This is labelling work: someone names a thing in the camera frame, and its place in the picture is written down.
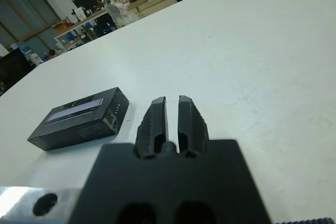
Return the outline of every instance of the window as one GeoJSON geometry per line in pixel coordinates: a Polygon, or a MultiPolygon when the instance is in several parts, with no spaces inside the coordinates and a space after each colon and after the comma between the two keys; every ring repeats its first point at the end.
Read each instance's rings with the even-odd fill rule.
{"type": "Polygon", "coordinates": [[[56,48],[51,26],[60,19],[46,0],[0,0],[0,6],[0,44],[25,41],[40,57],[56,48]]]}

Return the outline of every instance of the black box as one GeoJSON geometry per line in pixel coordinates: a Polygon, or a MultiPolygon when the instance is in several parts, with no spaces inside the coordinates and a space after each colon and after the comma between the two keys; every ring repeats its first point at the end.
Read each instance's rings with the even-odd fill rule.
{"type": "Polygon", "coordinates": [[[115,135],[129,105],[119,88],[52,109],[28,141],[44,151],[115,135]]]}

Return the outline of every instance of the cardboard box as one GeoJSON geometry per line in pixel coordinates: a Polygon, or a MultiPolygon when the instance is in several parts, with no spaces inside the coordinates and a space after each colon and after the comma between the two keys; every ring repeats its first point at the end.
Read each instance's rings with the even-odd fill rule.
{"type": "Polygon", "coordinates": [[[129,105],[119,88],[52,109],[28,141],[44,151],[118,134],[129,105]]]}

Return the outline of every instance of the metal plate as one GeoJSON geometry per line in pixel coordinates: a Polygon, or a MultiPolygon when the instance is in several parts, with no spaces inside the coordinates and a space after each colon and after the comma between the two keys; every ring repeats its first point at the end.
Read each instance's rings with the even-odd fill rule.
{"type": "Polygon", "coordinates": [[[0,223],[66,223],[80,193],[81,189],[0,187],[0,223]]]}

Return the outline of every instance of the desk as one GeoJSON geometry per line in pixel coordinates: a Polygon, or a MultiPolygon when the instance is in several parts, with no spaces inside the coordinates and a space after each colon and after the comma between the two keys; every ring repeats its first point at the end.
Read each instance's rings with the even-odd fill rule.
{"type": "Polygon", "coordinates": [[[76,28],[78,28],[78,27],[84,25],[85,23],[90,22],[90,21],[92,21],[92,20],[94,20],[94,19],[96,19],[96,18],[98,18],[98,17],[100,17],[100,16],[102,16],[102,15],[104,15],[104,14],[106,14],[106,13],[107,13],[107,11],[104,10],[104,9],[99,10],[99,11],[97,11],[97,12],[91,14],[89,17],[87,17],[87,18],[84,19],[83,21],[80,21],[80,22],[74,24],[73,26],[68,27],[66,30],[63,30],[63,31],[61,31],[61,32],[56,33],[56,34],[54,35],[54,39],[55,39],[55,41],[58,42],[58,43],[60,43],[61,45],[63,45],[63,43],[62,43],[61,41],[59,41],[58,38],[61,37],[61,36],[63,36],[63,35],[65,35],[65,34],[67,34],[68,32],[73,31],[73,32],[78,36],[78,38],[80,38],[80,40],[82,41],[82,43],[84,44],[84,42],[83,42],[83,40],[81,39],[80,35],[77,33],[76,28]]]}
{"type": "Polygon", "coordinates": [[[211,139],[238,139],[274,223],[336,218],[335,17],[334,0],[184,0],[43,63],[0,98],[0,184],[82,187],[163,95],[176,142],[183,94],[211,139]],[[116,86],[131,101],[118,136],[26,141],[51,108],[116,86]]]}

